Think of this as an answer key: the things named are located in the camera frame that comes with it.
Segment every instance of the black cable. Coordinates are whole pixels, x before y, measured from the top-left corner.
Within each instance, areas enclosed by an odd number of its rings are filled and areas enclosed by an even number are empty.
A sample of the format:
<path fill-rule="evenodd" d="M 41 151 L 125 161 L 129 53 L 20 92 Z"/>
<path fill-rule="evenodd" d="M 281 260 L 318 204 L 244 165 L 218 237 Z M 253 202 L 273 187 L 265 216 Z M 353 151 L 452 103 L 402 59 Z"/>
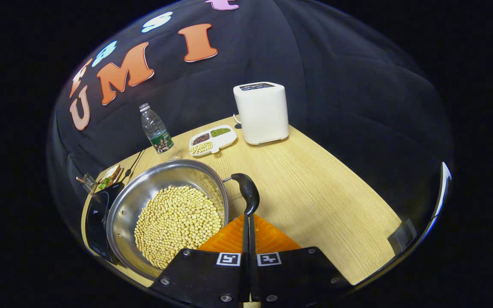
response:
<path fill-rule="evenodd" d="M 145 150 L 146 150 L 146 149 L 143 149 L 140 153 L 138 153 L 137 159 L 135 159 L 135 160 L 134 160 L 134 163 L 131 165 L 131 167 L 130 167 L 127 171 L 125 171 L 125 177 L 123 178 L 123 180 L 124 180 L 126 177 L 128 177 L 129 175 L 131 175 L 131 170 L 133 169 L 134 164 L 136 164 L 136 163 L 137 163 L 138 158 L 140 157 L 140 155 L 141 155 L 141 154 L 142 154 Z"/>

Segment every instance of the bottle cap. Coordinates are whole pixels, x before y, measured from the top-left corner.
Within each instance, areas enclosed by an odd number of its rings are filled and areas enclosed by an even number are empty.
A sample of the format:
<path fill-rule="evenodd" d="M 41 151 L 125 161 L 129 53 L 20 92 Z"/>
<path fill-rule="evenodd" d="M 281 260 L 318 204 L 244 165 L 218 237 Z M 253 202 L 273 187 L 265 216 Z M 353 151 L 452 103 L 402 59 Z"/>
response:
<path fill-rule="evenodd" d="M 141 113 L 144 112 L 144 111 L 146 111 L 146 110 L 148 110 L 148 109 L 149 109 L 149 104 L 148 103 L 145 103 L 145 104 L 143 104 L 143 105 L 140 106 L 140 112 Z"/>

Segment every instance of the orange letter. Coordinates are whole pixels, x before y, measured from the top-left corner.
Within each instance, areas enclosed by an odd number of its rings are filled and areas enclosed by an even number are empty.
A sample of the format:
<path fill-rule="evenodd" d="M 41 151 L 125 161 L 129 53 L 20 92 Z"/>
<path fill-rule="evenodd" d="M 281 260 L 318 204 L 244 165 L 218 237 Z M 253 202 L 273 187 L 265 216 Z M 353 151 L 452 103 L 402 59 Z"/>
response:
<path fill-rule="evenodd" d="M 77 72 L 76 76 L 74 76 L 74 83 L 72 84 L 72 92 L 70 92 L 70 98 L 72 98 L 72 95 L 74 95 L 75 90 L 77 90 L 77 87 L 81 83 L 81 80 L 79 80 L 79 78 L 81 78 L 85 74 L 86 66 L 91 62 L 92 58 L 90 58 L 90 60 Z"/>
<path fill-rule="evenodd" d="M 125 55 L 120 68 L 113 63 L 108 63 L 98 71 L 96 76 L 100 78 L 102 85 L 102 105 L 107 105 L 117 96 L 110 84 L 120 92 L 125 91 L 127 74 L 129 75 L 129 86 L 136 86 L 153 76 L 154 72 L 147 67 L 144 53 L 147 45 L 148 43 L 145 42 L 132 47 Z"/>
<path fill-rule="evenodd" d="M 212 48 L 209 43 L 207 30 L 210 27 L 211 24 L 199 24 L 178 31 L 178 34 L 186 37 L 187 55 L 184 57 L 186 62 L 208 59 L 218 54 L 218 49 Z"/>
<path fill-rule="evenodd" d="M 83 107 L 83 118 L 79 117 L 77 111 L 77 99 L 74 99 L 74 102 L 70 106 L 70 112 L 72 113 L 72 119 L 74 119 L 76 129 L 83 130 L 86 125 L 89 124 L 90 119 L 89 102 L 86 101 L 86 86 L 79 92 L 79 98 L 81 100 L 81 106 Z"/>

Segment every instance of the light wood tabletop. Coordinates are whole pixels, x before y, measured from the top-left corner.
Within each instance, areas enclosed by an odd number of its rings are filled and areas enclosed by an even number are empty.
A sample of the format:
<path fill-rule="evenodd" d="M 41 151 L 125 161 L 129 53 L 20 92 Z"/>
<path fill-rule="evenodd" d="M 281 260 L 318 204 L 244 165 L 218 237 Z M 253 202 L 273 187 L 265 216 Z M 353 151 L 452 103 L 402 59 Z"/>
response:
<path fill-rule="evenodd" d="M 300 246 L 319 247 L 351 284 L 362 281 L 394 257 L 387 238 L 401 224 L 399 217 L 360 177 L 294 127 L 284 140 L 255 146 L 247 144 L 241 130 L 235 129 L 237 140 L 231 146 L 202 157 L 189 154 L 192 136 L 222 124 L 234 127 L 235 121 L 229 117 L 174 136 L 174 146 L 182 158 L 207 164 L 222 179 L 233 173 L 249 175 L 260 193 L 256 214 Z M 127 170 L 136 157 L 134 154 L 118 163 Z M 147 148 L 123 184 L 161 162 L 156 150 Z M 101 172 L 97 180 L 105 173 Z M 229 218 L 234 219 L 244 211 L 245 201 L 237 182 L 228 181 L 225 187 Z M 81 232 L 87 249 L 98 256 L 86 243 L 89 202 L 90 195 L 83 209 Z M 153 282 L 120 265 L 114 267 L 146 287 Z"/>

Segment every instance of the induction cooktop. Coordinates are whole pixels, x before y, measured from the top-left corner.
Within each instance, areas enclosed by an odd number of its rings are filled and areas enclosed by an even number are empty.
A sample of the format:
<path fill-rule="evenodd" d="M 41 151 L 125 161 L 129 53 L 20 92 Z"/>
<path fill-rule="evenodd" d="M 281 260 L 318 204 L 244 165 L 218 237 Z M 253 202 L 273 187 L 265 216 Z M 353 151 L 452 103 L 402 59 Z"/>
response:
<path fill-rule="evenodd" d="M 117 264 L 117 257 L 111 250 L 106 234 L 106 220 L 113 201 L 125 187 L 123 183 L 116 183 L 110 187 L 94 193 L 90 198 L 86 213 L 85 236 L 86 242 L 96 254 L 106 261 Z"/>

